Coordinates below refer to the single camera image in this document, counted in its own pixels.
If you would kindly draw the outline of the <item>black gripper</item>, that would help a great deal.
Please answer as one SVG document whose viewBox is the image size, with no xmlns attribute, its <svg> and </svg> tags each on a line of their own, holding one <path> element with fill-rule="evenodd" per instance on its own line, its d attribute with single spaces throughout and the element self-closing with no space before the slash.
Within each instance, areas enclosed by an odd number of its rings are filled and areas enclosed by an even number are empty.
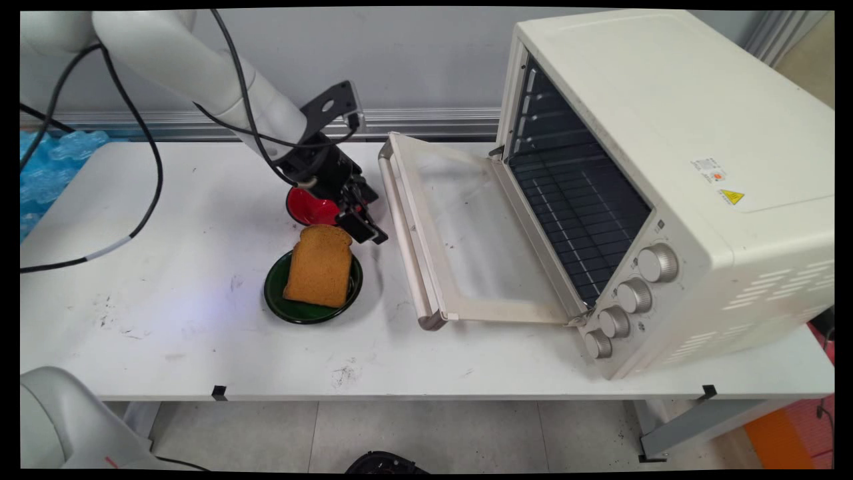
<svg viewBox="0 0 853 480">
<path fill-rule="evenodd" d="M 387 232 L 380 226 L 382 212 L 376 207 L 380 195 L 369 185 L 359 164 L 339 147 L 291 150 L 287 153 L 287 179 L 317 199 L 339 204 L 337 225 L 353 241 L 387 242 Z"/>
</svg>

